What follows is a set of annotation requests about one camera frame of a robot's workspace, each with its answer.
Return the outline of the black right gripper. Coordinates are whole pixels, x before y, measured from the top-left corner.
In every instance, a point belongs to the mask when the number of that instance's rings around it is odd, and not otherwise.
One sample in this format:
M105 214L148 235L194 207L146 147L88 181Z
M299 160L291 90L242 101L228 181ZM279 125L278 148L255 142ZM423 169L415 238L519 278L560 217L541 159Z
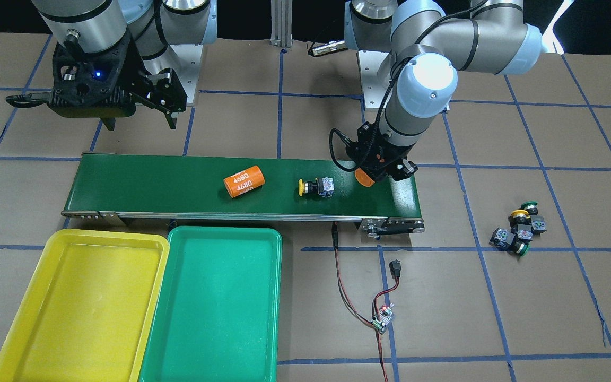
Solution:
M187 94L177 69L180 60L168 45L149 56L141 56L131 32L125 32L124 64L120 71L120 86L129 92L135 102L165 114L170 129L177 128L179 113L187 109ZM108 131L116 128L116 118L101 118Z

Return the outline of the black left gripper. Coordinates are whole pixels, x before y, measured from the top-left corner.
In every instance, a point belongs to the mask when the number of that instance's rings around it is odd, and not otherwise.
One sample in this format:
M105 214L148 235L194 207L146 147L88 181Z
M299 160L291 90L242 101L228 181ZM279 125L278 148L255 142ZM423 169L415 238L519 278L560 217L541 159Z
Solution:
M407 158L411 146L390 144L375 124L364 123L357 134L358 141L349 143L349 158L376 182L386 177L401 181L417 172L418 166Z

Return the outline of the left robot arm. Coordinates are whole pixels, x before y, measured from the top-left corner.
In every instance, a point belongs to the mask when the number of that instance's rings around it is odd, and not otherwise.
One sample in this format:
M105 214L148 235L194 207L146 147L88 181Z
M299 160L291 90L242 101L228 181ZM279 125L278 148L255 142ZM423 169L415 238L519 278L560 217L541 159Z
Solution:
M347 48L386 53L375 118L359 128L357 141L343 138L360 184L416 172L409 152L448 108L458 72L517 75L533 68L542 33L524 23L523 13L522 1L472 1L453 14L434 1L346 2Z

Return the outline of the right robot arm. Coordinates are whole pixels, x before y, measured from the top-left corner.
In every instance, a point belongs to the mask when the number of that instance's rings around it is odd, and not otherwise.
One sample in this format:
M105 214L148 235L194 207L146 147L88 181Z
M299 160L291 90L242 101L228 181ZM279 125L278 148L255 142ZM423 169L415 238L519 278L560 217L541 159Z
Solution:
M189 65L174 47L212 44L216 1L34 1L56 37L53 87L7 97L15 107L45 105L63 118L99 118L110 131L136 106L175 129L192 92Z

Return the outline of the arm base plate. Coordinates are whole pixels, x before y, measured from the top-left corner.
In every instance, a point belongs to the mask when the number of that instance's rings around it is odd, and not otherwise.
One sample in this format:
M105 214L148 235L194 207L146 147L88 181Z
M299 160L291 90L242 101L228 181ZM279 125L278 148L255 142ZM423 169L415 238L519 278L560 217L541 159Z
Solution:
M431 118L448 106L458 85L452 62L436 51L360 51L360 77L366 111L393 104L415 118Z

